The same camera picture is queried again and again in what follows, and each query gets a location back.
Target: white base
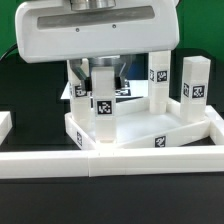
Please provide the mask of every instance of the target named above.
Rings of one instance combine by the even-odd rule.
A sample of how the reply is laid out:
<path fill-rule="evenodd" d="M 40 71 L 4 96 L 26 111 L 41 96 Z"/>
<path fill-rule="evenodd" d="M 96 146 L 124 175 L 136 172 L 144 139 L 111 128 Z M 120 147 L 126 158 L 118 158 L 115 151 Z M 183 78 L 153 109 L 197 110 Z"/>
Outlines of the white base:
<path fill-rule="evenodd" d="M 180 105 L 173 100 L 169 101 L 168 112 L 164 115 L 150 114 L 148 105 L 148 98 L 117 104 L 116 144 L 96 143 L 94 122 L 90 130 L 82 130 L 71 113 L 65 115 L 66 131 L 82 150 L 154 148 L 155 141 L 164 136 L 166 147 L 177 147 L 210 134 L 210 119 L 207 116 L 197 123 L 183 123 L 179 117 Z"/>

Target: black surface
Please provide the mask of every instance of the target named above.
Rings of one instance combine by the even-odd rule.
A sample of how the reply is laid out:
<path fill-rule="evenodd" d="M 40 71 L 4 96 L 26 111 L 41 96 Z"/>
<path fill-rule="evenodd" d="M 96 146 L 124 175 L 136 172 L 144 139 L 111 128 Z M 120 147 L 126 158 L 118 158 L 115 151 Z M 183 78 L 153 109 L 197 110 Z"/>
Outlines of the black surface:
<path fill-rule="evenodd" d="M 222 173 L 4 181 L 0 222 L 222 224 L 223 189 Z"/>
<path fill-rule="evenodd" d="M 173 52 L 170 95 L 179 99 L 183 56 Z M 208 103 L 224 111 L 224 64 L 212 58 Z M 0 65 L 0 111 L 14 128 L 1 151 L 77 149 L 64 132 L 69 104 L 63 62 L 27 65 L 10 57 Z M 207 138 L 191 145 L 211 145 Z M 223 224 L 224 174 L 0 180 L 1 224 Z"/>

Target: green background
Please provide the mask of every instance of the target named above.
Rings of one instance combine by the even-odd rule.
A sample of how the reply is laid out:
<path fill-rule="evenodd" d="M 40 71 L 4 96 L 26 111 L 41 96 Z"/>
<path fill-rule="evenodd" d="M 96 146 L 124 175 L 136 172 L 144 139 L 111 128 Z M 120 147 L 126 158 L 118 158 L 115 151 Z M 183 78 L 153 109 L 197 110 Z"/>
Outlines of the green background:
<path fill-rule="evenodd" d="M 23 0 L 0 0 L 0 55 L 16 42 L 15 11 Z M 200 48 L 224 60 L 224 1 L 182 0 L 179 48 Z"/>

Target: white block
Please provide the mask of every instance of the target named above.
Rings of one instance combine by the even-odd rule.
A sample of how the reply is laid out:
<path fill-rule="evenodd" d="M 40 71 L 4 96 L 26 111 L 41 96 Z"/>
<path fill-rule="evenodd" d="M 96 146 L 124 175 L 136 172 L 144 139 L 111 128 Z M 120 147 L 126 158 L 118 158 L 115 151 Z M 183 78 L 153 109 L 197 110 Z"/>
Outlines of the white block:
<path fill-rule="evenodd" d="M 0 145 L 12 128 L 10 112 L 0 112 Z"/>
<path fill-rule="evenodd" d="M 212 106 L 207 106 L 205 112 L 211 120 L 210 137 L 212 141 L 216 145 L 224 145 L 224 120 Z"/>
<path fill-rule="evenodd" d="M 89 176 L 88 152 L 0 154 L 0 179 Z"/>
<path fill-rule="evenodd" d="M 83 60 L 81 68 L 89 75 L 88 60 Z M 91 101 L 87 93 L 81 88 L 81 80 L 72 71 L 69 61 L 67 61 L 70 107 L 74 121 L 83 129 L 88 130 L 91 126 Z"/>
<path fill-rule="evenodd" d="M 186 122 L 205 119 L 210 63 L 201 56 L 184 59 L 180 115 Z"/>
<path fill-rule="evenodd" d="M 116 156 L 116 151 L 105 147 L 89 153 L 89 176 L 125 175 L 124 157 Z"/>
<path fill-rule="evenodd" d="M 170 51 L 149 53 L 149 110 L 153 114 L 164 114 L 169 98 Z"/>
<path fill-rule="evenodd" d="M 95 120 L 96 142 L 116 142 L 117 123 L 116 117 L 96 118 Z"/>
<path fill-rule="evenodd" d="M 162 132 L 155 131 L 154 134 L 146 135 L 142 138 L 137 138 L 135 140 L 120 144 L 119 148 L 133 149 L 177 147 L 206 138 L 209 136 L 209 133 L 210 120 L 206 118 L 204 121 L 198 123 L 189 125 L 185 124 L 170 130 L 167 130 L 166 128 L 166 130 Z"/>
<path fill-rule="evenodd" d="M 122 152 L 126 175 L 224 171 L 223 148 L 133 149 Z"/>
<path fill-rule="evenodd" d="M 94 99 L 115 98 L 115 75 L 113 67 L 96 67 L 92 70 Z"/>
<path fill-rule="evenodd" d="M 95 141 L 116 142 L 116 98 L 113 67 L 92 70 Z"/>
<path fill-rule="evenodd" d="M 139 98 L 128 100 L 116 104 L 116 116 L 125 116 L 131 113 L 137 113 L 149 109 L 149 98 Z"/>
<path fill-rule="evenodd" d="M 180 117 L 180 103 L 169 98 L 167 103 L 167 112 Z"/>
<path fill-rule="evenodd" d="M 158 102 L 150 100 L 150 106 L 149 106 L 150 113 L 152 114 L 165 114 L 167 110 L 167 103 L 166 102 Z"/>
<path fill-rule="evenodd" d="M 91 100 L 89 97 L 71 99 L 71 112 L 73 120 L 84 130 L 91 126 Z"/>
<path fill-rule="evenodd" d="M 72 114 L 65 115 L 66 132 L 82 150 L 95 149 L 95 142 L 89 137 L 89 135 L 72 119 Z"/>

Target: metal part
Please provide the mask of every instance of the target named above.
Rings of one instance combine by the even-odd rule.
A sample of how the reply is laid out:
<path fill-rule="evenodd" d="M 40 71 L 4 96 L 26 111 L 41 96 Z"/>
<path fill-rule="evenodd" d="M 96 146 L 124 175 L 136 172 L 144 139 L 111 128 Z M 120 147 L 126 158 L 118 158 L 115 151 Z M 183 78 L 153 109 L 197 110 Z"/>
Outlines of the metal part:
<path fill-rule="evenodd" d="M 70 60 L 69 64 L 70 64 L 71 70 L 76 74 L 79 80 L 85 80 L 87 78 L 87 75 L 81 69 L 82 59 Z"/>
<path fill-rule="evenodd" d="M 125 79 L 134 58 L 135 55 L 91 58 L 89 59 L 90 70 L 92 70 L 93 67 L 114 67 L 115 76 L 120 78 L 122 88 L 125 86 Z"/>
<path fill-rule="evenodd" d="M 151 6 L 87 12 L 80 11 L 79 13 L 39 17 L 37 27 L 40 30 L 68 27 L 80 29 L 83 26 L 113 24 L 112 28 L 115 29 L 118 24 L 123 22 L 149 20 L 154 17 L 155 12 Z"/>
<path fill-rule="evenodd" d="M 73 11 L 100 10 L 116 6 L 115 0 L 71 0 Z"/>

